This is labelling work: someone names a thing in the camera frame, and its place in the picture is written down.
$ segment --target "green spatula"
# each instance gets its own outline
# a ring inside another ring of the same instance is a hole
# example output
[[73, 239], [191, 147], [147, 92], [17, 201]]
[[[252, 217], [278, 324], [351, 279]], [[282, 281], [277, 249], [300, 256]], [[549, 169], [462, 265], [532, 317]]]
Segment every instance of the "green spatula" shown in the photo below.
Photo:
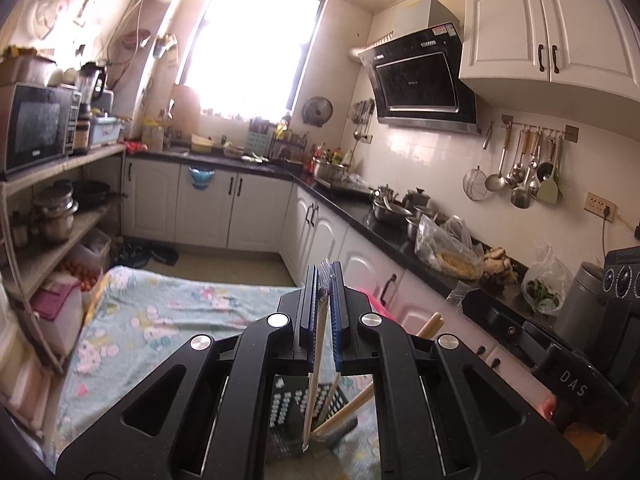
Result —
[[558, 173], [558, 162], [560, 153], [562, 152], [562, 135], [558, 135], [556, 139], [556, 152], [554, 153], [554, 168], [551, 170], [551, 176], [544, 182], [540, 183], [540, 189], [536, 198], [549, 204], [555, 204], [558, 201], [558, 183], [556, 182], [556, 174]]

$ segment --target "power outlet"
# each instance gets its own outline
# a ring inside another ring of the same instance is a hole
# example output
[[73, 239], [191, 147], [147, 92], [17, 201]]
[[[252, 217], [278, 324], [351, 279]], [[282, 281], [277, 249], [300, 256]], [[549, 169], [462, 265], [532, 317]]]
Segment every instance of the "power outlet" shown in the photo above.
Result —
[[604, 208], [606, 208], [606, 206], [609, 206], [609, 216], [607, 216], [607, 220], [609, 220], [609, 222], [613, 222], [617, 206], [613, 202], [609, 202], [609, 200], [600, 196], [594, 195], [593, 193], [587, 193], [587, 200], [584, 201], [584, 208], [587, 211], [598, 215], [600, 218], [604, 218]]

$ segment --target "microwave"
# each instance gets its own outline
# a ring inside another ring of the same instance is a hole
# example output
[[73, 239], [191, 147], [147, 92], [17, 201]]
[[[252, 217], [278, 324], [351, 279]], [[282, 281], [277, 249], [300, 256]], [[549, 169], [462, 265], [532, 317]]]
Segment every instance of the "microwave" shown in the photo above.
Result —
[[476, 95], [458, 78], [462, 42], [453, 23], [426, 28], [359, 53], [378, 122], [478, 134]]
[[26, 83], [0, 87], [0, 173], [73, 151], [81, 94]]

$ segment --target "metal bolt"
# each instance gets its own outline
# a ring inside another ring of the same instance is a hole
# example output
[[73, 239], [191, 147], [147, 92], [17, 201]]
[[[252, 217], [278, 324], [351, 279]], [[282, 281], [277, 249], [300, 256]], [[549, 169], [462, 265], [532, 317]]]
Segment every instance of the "metal bolt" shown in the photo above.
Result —
[[455, 350], [458, 348], [460, 341], [454, 335], [444, 334], [438, 338], [438, 344], [447, 350]]
[[191, 340], [191, 348], [205, 350], [211, 346], [211, 338], [208, 335], [197, 335]]
[[382, 318], [378, 314], [365, 314], [360, 320], [367, 326], [378, 326], [382, 323]]
[[280, 328], [282, 326], [285, 326], [288, 322], [289, 322], [289, 316], [287, 316], [286, 314], [281, 314], [279, 312], [276, 314], [271, 314], [267, 318], [267, 323], [269, 323], [269, 325], [273, 326], [274, 328]]

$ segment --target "range hood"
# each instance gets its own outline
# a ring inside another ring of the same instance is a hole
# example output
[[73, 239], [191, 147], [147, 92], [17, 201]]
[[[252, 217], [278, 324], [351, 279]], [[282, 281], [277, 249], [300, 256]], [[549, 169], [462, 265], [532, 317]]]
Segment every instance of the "range hood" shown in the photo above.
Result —
[[476, 96], [458, 78], [460, 24], [438, 0], [396, 13], [392, 34], [352, 51], [367, 70], [378, 122], [478, 134]]

